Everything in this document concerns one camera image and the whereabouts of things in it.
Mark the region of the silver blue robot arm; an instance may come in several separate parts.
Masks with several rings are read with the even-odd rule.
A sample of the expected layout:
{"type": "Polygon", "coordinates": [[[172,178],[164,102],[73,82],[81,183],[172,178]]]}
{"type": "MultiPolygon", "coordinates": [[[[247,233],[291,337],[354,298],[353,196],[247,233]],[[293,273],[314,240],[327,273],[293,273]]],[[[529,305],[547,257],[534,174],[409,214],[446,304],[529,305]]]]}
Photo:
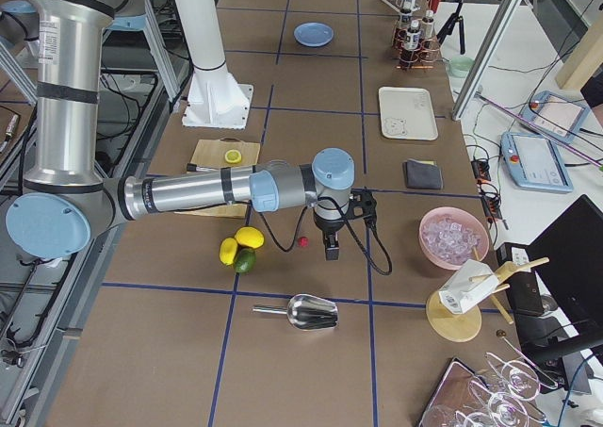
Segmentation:
{"type": "Polygon", "coordinates": [[[313,209],[325,236],[349,217],[352,157],[338,148],[306,165],[276,161],[174,177],[103,178],[94,168],[103,34],[141,21],[145,0],[30,0],[39,17],[37,148],[24,193],[8,208],[10,238],[26,253],[76,253],[106,230],[148,214],[250,203],[258,212],[313,209]]]}

